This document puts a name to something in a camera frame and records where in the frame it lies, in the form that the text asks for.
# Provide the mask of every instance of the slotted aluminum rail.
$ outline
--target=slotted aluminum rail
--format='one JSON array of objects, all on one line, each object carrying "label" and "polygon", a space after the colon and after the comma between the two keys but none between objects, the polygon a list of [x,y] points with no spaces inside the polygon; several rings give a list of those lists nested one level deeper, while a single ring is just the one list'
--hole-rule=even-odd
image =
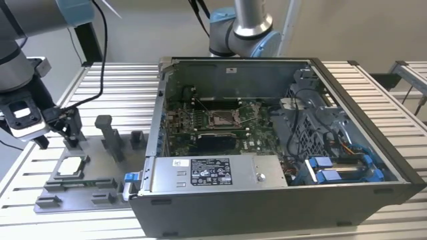
[{"label": "slotted aluminum rail", "polygon": [[[427,181],[427,131],[424,125],[389,96],[358,66],[324,62],[353,100],[389,139],[419,175]],[[66,105],[98,92],[100,65],[81,69],[58,104]],[[105,68],[104,95],[80,107],[82,132],[100,135],[96,116],[109,114],[121,133],[146,131],[157,92],[157,64],[109,63]],[[144,232],[130,209],[113,211],[34,214],[33,204],[42,191],[64,150],[62,139],[50,134],[50,145],[40,150],[25,147],[0,183],[0,238],[24,239],[142,239]],[[292,216],[282,216],[290,221]],[[404,204],[381,208],[354,227],[296,230],[194,240],[381,240],[424,239],[427,236],[427,189]]]},{"label": "slotted aluminum rail", "polygon": [[427,61],[396,61],[389,70],[427,96]]}]

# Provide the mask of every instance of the white label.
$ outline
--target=white label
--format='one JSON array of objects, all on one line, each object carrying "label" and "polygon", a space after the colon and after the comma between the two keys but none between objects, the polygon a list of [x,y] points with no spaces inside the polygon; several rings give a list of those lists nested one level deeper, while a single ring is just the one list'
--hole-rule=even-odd
[{"label": "white label", "polygon": [[234,74],[236,72],[237,72],[237,68],[236,67],[225,68],[225,73],[226,74]]},{"label": "white label", "polygon": [[173,167],[188,167],[189,166],[189,159],[173,159],[172,166]]}]

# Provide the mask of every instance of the motherboard chip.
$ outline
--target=motherboard chip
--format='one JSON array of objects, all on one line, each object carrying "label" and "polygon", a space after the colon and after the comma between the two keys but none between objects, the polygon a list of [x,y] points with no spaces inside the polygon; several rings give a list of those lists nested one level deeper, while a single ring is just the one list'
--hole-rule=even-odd
[{"label": "motherboard chip", "polygon": [[232,133],[198,134],[196,139],[197,152],[221,152],[236,148],[237,136]]},{"label": "motherboard chip", "polygon": [[213,126],[233,125],[234,117],[230,111],[213,111],[212,112]]}]

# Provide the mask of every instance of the warning label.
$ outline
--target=warning label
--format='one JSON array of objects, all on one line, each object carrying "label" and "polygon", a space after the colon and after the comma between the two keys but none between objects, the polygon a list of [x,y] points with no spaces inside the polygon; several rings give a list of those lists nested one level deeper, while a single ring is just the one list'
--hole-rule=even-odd
[{"label": "warning label", "polygon": [[229,158],[190,159],[193,186],[232,185]]}]

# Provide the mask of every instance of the motherboard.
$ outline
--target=motherboard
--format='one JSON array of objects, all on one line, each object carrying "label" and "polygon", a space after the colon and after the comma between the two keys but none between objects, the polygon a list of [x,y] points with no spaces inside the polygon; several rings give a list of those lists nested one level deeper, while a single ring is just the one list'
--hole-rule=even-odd
[{"label": "motherboard", "polygon": [[170,102],[166,111],[170,156],[282,155],[260,100]]}]

